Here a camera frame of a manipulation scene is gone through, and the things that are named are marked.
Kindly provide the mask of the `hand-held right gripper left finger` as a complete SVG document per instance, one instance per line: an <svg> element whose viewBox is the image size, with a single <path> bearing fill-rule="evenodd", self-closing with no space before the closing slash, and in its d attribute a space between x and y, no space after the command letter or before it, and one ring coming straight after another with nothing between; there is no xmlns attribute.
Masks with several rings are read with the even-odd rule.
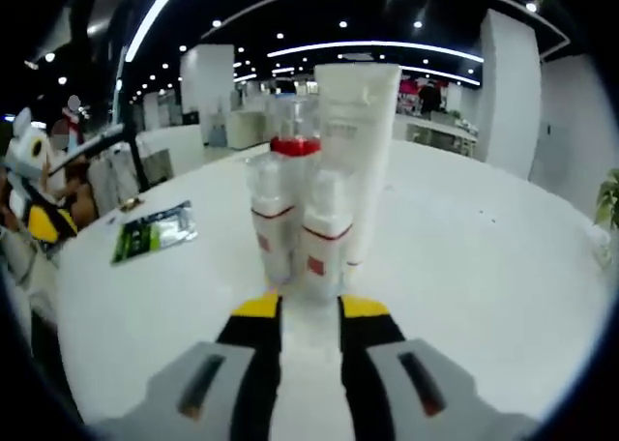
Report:
<svg viewBox="0 0 619 441"><path fill-rule="evenodd" d="M281 379L277 294L233 310L217 338L156 373L126 415L91 425L98 440L266 440Z"/></svg>

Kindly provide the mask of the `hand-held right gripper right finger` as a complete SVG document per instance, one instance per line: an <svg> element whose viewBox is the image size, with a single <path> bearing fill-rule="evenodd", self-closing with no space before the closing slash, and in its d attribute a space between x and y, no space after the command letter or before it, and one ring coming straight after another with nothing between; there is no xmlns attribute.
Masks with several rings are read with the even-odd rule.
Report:
<svg viewBox="0 0 619 441"><path fill-rule="evenodd" d="M358 440L528 440L534 419L501 412L475 378L422 339L404 336L382 303L338 298L340 379Z"/></svg>

